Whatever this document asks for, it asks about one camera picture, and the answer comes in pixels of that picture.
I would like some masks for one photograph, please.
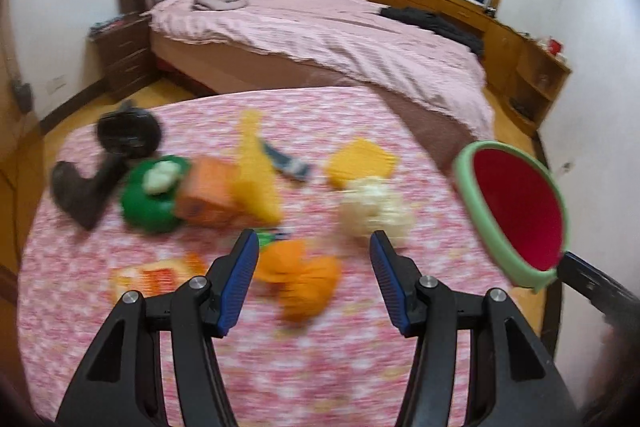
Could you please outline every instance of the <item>brown mattress side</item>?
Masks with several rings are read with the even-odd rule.
[[[283,55],[260,55],[229,44],[187,44],[156,32],[151,35],[151,48],[157,57],[219,94],[296,87],[366,86],[401,118],[442,172],[448,172],[458,153],[474,141],[468,129],[453,118],[426,110],[401,94],[351,80],[311,61],[295,62]]]

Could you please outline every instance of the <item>pink tablecloth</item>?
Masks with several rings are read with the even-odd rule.
[[[354,136],[374,140],[401,161],[392,178],[414,208],[416,225],[404,252],[424,274],[452,289],[484,294],[508,282],[492,264],[447,180],[401,121],[364,88],[244,92],[155,110],[161,152],[233,156],[243,108],[263,112],[262,134],[284,152],[317,166],[296,187],[280,180],[285,222],[313,250],[343,259],[343,279],[329,308],[304,330],[278,320],[276,303],[250,288],[238,325],[216,341],[226,389],[241,426],[389,426],[394,423],[414,354],[391,325],[366,248],[337,233],[339,194],[322,174],[328,156]],[[66,140],[60,157],[90,175],[100,159],[91,126]],[[18,329],[36,411],[54,417],[84,351],[112,307],[109,270],[200,253],[210,263],[227,253],[238,230],[182,227],[145,237],[124,225],[114,197],[92,233],[81,231],[53,205],[40,203],[22,259]],[[162,371],[171,425],[181,425],[168,335]],[[466,400],[468,336],[460,335],[451,424],[460,425]]]

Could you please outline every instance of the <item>nightstand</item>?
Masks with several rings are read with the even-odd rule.
[[[116,26],[92,35],[109,91],[120,100],[159,76],[149,41],[149,18],[130,14]]]

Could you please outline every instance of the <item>metal screw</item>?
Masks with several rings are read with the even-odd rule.
[[[189,281],[190,288],[192,288],[194,290],[200,290],[200,289],[204,288],[204,286],[206,286],[206,285],[207,285],[207,278],[203,277],[202,275],[198,275],[197,277],[193,277]]]
[[[124,302],[125,304],[133,304],[135,301],[138,300],[138,297],[140,297],[140,294],[135,290],[131,290],[126,292],[122,296],[122,302]]]
[[[424,288],[435,288],[438,285],[438,280],[433,275],[423,275],[418,282]]]
[[[491,290],[489,292],[489,296],[496,302],[503,302],[507,300],[507,294],[500,288],[494,288]]]

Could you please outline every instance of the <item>blue gripper pad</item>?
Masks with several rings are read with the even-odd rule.
[[[426,321],[426,305],[415,290],[420,270],[412,259],[396,253],[382,230],[371,235],[369,256],[391,323],[406,338],[416,337]]]
[[[238,322],[238,316],[258,263],[258,235],[245,229],[228,255],[218,257],[207,279],[211,283],[210,311],[214,318],[214,336],[222,338]]]

